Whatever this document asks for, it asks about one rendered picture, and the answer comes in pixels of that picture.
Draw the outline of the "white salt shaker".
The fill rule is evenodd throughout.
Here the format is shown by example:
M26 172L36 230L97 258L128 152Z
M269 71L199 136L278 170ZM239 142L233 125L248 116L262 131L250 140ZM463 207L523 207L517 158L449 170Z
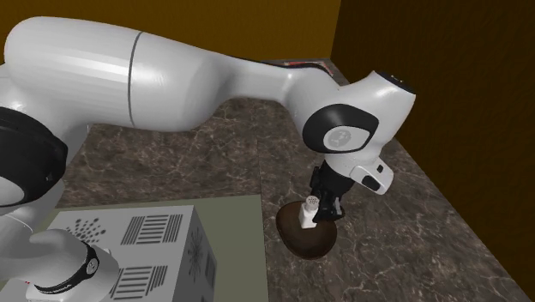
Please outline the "white salt shaker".
M311 229L316 227L313 221L319 208L320 199L316 196L307 196L301 203L299 209L299 223L302 229Z

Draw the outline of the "dark brown bowl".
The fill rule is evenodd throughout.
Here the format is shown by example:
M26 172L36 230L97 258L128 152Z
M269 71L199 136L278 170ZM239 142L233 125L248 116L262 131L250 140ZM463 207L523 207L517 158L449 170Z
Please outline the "dark brown bowl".
M337 239L333 221L320 221L316 227L303 229L298 214L301 202L290 202L276 214L276 227L286 248L305 260L316 260L327 255Z

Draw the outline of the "red and black flat thing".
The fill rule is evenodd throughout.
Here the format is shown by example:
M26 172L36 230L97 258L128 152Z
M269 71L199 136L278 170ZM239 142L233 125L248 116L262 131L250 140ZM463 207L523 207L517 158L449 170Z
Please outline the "red and black flat thing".
M265 64L282 67L286 69L305 69L305 68L319 69L327 73L331 77L334 76L334 73L327 67L327 65L323 61L291 61L291 62L274 62L274 63L265 62Z

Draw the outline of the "grey patterned robot stand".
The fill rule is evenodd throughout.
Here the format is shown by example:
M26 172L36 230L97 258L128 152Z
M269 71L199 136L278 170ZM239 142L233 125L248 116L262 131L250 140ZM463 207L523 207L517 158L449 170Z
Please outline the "grey patterned robot stand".
M46 229L62 229L118 263L114 281L69 302L213 302L217 261L195 208L56 210Z

